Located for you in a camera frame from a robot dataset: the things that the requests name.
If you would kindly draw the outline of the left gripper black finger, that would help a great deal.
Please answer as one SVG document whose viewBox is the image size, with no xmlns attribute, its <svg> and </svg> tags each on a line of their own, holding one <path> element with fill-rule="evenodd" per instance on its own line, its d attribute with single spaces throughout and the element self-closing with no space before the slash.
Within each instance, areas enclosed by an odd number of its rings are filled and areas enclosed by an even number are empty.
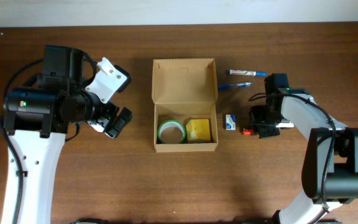
<svg viewBox="0 0 358 224">
<path fill-rule="evenodd" d="M 109 119 L 104 129 L 104 133 L 110 138 L 117 138 L 131 119 L 132 111 L 123 107 L 118 115 L 115 114 L 114 117 Z"/>
<path fill-rule="evenodd" d="M 118 93 L 123 92 L 127 86 L 131 83 L 132 78 L 126 70 L 121 68 L 119 65 L 114 65 L 116 69 L 116 78 L 119 80 L 119 88 L 116 90 Z"/>
</svg>

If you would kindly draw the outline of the red grey stapler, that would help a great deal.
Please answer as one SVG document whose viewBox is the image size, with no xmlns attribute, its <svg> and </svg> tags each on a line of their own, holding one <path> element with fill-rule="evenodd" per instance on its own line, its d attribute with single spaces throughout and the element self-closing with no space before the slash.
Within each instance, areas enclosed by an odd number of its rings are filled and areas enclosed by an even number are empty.
<svg viewBox="0 0 358 224">
<path fill-rule="evenodd" d="M 242 134 L 244 136 L 253 136 L 254 135 L 254 131 L 252 129 L 243 129 Z"/>
</svg>

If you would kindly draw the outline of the blue white staples box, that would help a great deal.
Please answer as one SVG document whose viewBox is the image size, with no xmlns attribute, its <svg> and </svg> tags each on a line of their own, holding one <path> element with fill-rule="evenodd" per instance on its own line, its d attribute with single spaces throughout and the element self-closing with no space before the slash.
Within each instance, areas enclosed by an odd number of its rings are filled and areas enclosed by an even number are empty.
<svg viewBox="0 0 358 224">
<path fill-rule="evenodd" d="M 235 131 L 236 130 L 236 118 L 233 114 L 226 115 L 226 130 Z"/>
</svg>

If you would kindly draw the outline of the green tape roll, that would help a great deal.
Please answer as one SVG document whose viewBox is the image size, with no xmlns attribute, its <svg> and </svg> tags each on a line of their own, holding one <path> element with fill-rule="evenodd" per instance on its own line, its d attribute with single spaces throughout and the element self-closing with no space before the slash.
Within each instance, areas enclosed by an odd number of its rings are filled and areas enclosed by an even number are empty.
<svg viewBox="0 0 358 224">
<path fill-rule="evenodd" d="M 157 137 L 162 144 L 181 144 L 186 138 L 185 127 L 174 119 L 164 121 L 158 127 Z"/>
</svg>

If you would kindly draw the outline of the brown cardboard box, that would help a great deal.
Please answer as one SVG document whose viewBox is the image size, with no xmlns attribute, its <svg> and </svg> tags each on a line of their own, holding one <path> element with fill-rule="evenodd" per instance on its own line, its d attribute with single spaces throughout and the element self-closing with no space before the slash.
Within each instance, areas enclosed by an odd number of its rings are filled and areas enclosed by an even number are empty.
<svg viewBox="0 0 358 224">
<path fill-rule="evenodd" d="M 155 59 L 152 70 L 155 152 L 213 152 L 218 146 L 216 101 L 218 84 L 213 58 Z M 209 121 L 209 142 L 164 144 L 158 137 L 160 126 L 191 119 Z"/>
</svg>

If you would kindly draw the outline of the yellow sticky note pad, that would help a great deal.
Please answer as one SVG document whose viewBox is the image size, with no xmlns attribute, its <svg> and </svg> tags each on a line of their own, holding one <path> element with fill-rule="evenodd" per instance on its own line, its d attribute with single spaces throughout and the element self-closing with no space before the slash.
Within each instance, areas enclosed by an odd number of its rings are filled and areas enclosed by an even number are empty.
<svg viewBox="0 0 358 224">
<path fill-rule="evenodd" d="M 211 142 L 211 130 L 208 119 L 190 119 L 186 123 L 185 128 L 188 144 Z"/>
</svg>

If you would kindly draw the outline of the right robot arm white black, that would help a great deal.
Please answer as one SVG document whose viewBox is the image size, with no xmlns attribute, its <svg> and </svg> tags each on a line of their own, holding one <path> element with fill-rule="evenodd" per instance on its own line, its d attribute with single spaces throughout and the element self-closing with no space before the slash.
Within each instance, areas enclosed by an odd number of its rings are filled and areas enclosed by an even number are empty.
<svg viewBox="0 0 358 224">
<path fill-rule="evenodd" d="M 295 127 L 308 141 L 301 171 L 302 190 L 270 223 L 320 223 L 328 213 L 358 198 L 358 128 L 350 128 L 320 107 L 304 88 L 289 86 L 287 75 L 264 80 L 265 100 L 249 111 L 249 129 L 259 138 Z"/>
</svg>

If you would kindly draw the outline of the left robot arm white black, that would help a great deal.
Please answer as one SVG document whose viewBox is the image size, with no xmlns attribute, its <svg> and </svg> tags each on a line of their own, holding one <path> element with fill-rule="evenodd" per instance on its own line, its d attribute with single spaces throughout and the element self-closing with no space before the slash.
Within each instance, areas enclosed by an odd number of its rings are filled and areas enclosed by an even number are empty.
<svg viewBox="0 0 358 224">
<path fill-rule="evenodd" d="M 129 109 L 111 102 L 131 82 L 120 66 L 56 45 L 45 47 L 39 63 L 40 73 L 4 90 L 0 127 L 9 164 L 3 223 L 50 223 L 55 173 L 70 125 L 86 123 L 116 138 L 132 119 Z"/>
</svg>

